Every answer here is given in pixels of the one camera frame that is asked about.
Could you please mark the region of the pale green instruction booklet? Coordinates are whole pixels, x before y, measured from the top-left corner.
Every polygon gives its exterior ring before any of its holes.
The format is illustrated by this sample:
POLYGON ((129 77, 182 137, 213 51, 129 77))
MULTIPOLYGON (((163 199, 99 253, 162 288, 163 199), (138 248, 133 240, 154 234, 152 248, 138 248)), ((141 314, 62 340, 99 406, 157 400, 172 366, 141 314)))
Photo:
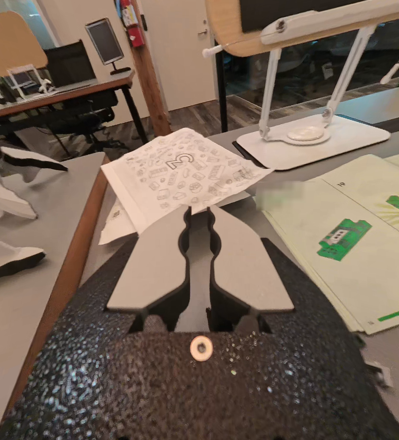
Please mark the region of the pale green instruction booklet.
POLYGON ((399 155, 273 190, 263 214, 351 331, 399 326, 399 155))

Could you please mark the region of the red fire extinguisher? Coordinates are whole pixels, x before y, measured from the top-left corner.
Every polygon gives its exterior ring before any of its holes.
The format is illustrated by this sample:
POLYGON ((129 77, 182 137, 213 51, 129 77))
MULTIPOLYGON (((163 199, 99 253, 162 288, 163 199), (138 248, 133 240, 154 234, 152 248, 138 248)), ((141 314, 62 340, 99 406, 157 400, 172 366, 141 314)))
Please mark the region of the red fire extinguisher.
POLYGON ((144 46, 144 40, 136 14, 135 8, 130 0, 117 1, 119 17, 128 34, 132 47, 138 48, 144 46))

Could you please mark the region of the white desk lamp stand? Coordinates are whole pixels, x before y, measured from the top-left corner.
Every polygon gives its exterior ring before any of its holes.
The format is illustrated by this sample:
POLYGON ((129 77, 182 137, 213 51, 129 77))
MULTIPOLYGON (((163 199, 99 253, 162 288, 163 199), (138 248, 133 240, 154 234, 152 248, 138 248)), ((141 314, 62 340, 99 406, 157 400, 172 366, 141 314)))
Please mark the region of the white desk lamp stand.
POLYGON ((335 114, 324 133, 317 135, 314 130, 323 123, 323 113, 272 127, 267 125, 267 139, 262 138, 258 128, 257 132, 240 136, 236 143, 241 151, 264 167, 286 171, 390 138, 386 130, 335 114))

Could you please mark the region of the wooden post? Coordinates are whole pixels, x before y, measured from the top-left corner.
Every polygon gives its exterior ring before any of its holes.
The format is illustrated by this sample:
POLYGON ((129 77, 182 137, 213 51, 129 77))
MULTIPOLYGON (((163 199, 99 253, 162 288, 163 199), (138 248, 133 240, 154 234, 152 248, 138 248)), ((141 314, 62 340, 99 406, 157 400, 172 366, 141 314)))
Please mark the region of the wooden post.
POLYGON ((136 0, 131 0, 130 3, 135 11, 138 21, 138 29, 143 42, 141 46, 132 46, 131 53, 134 59, 134 65, 141 85, 144 100, 152 121, 155 135, 169 135, 172 130, 169 124, 168 115, 163 105, 151 52, 144 34, 138 3, 136 0))

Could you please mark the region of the brown wooden desk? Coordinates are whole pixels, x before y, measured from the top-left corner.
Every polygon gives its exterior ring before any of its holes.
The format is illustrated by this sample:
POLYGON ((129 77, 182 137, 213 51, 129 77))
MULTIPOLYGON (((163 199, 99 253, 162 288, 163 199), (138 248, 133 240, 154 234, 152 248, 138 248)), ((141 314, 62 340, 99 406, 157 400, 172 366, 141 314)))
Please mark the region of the brown wooden desk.
POLYGON ((75 84, 72 88, 70 86, 59 88, 58 93, 55 95, 41 97, 33 101, 19 101, 9 105, 0 105, 0 135, 7 135, 28 128, 36 128, 32 123, 32 116, 37 116, 37 114, 32 115, 29 113, 32 110, 47 107, 48 105, 61 104, 65 100, 87 96, 100 91, 120 90, 125 97, 137 134, 142 144, 146 144, 148 137, 130 92, 135 75, 135 69, 131 69, 131 71, 123 74, 115 74, 110 80, 104 82, 95 80, 84 81, 75 84))

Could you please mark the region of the wood-rimmed black divider panel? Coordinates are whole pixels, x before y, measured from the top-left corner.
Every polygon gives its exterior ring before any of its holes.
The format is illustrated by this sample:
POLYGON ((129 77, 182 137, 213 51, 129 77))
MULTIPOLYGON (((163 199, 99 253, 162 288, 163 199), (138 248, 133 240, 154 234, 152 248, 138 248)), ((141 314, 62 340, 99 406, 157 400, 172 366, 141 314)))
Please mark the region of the wood-rimmed black divider panel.
POLYGON ((269 52, 259 131, 267 139, 275 77, 284 47, 358 30, 345 66, 314 130, 323 134, 331 123, 370 36, 384 21, 399 19, 399 0, 367 1, 206 1, 209 25, 217 47, 203 50, 204 57, 221 51, 239 57, 269 52))

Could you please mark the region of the small framed screen on stand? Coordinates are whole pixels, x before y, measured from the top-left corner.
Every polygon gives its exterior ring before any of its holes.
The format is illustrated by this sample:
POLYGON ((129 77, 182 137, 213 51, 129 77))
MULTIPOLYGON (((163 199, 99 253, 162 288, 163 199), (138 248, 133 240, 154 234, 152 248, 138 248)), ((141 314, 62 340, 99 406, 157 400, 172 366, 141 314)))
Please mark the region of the small framed screen on stand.
POLYGON ((88 23, 85 29, 103 65, 112 65, 111 75, 131 71, 130 67, 117 68, 115 66, 115 62, 124 58, 124 53, 108 18, 88 23))

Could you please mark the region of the white door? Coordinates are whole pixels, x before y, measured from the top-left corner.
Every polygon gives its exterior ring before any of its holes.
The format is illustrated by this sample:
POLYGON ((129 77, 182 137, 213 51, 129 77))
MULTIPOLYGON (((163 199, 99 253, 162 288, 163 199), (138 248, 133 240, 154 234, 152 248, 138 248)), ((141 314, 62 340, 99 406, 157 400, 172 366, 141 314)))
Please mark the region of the white door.
POLYGON ((215 100, 213 45, 203 0, 141 1, 154 63, 169 111, 215 100))

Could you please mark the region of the tan rounded divider panel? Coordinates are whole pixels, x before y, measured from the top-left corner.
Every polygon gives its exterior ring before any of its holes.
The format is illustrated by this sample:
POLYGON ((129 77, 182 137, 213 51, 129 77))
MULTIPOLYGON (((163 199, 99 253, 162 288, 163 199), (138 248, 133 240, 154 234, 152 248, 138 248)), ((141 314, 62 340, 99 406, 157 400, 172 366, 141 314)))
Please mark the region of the tan rounded divider panel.
POLYGON ((0 77, 8 70, 32 65, 43 69, 48 65, 47 55, 21 15, 6 11, 0 13, 0 77))

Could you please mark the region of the white brick-printed paper bag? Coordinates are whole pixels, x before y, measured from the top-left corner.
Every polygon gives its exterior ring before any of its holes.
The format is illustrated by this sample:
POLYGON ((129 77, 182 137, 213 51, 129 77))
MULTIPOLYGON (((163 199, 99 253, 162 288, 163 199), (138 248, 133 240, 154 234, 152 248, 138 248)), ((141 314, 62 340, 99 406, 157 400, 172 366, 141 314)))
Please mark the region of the white brick-printed paper bag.
POLYGON ((183 128, 103 165, 102 171, 141 234, 181 205, 196 214, 248 189, 273 170, 183 128))

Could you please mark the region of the black laptop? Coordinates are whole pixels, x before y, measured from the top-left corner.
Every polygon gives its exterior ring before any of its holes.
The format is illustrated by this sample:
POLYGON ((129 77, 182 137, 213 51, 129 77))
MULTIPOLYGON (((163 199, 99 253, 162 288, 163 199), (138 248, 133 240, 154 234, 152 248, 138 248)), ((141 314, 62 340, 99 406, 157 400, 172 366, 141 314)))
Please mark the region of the black laptop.
POLYGON ((46 69, 56 88, 97 78, 82 40, 44 52, 48 60, 46 69))

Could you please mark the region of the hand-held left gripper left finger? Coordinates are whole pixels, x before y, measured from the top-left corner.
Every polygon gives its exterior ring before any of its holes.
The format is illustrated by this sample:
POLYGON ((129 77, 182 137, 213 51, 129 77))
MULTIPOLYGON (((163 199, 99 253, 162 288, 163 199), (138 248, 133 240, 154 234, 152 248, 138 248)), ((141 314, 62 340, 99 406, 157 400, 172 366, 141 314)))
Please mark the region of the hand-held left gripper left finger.
POLYGON ((150 315, 174 331, 190 301, 190 206, 179 206, 144 232, 107 302, 107 310, 135 316, 133 327, 150 315))

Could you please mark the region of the black office chair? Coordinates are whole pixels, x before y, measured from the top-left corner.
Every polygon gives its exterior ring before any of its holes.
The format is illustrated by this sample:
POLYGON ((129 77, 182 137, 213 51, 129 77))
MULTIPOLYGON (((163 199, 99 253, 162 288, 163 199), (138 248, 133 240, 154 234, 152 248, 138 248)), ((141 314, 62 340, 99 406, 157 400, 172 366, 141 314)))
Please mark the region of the black office chair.
POLYGON ((128 151, 127 146, 110 137, 101 141, 96 132, 104 130, 104 124, 114 120, 113 108, 118 105, 115 91, 105 90, 87 96, 68 99, 61 103, 61 109, 52 104, 37 109, 32 123, 39 129, 48 129, 56 138, 58 135, 70 135, 69 139, 84 136, 88 148, 82 153, 75 152, 72 157, 102 152, 104 148, 128 151))

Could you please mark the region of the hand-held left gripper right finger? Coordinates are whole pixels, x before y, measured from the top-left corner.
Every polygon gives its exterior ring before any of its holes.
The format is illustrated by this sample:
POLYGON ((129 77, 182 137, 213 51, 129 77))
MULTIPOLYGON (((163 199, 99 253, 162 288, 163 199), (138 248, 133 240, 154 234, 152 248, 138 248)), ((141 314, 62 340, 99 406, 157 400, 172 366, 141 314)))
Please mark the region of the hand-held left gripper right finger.
POLYGON ((245 316, 295 310, 261 237, 222 208, 208 208, 210 267, 208 324, 211 331, 230 331, 245 316))

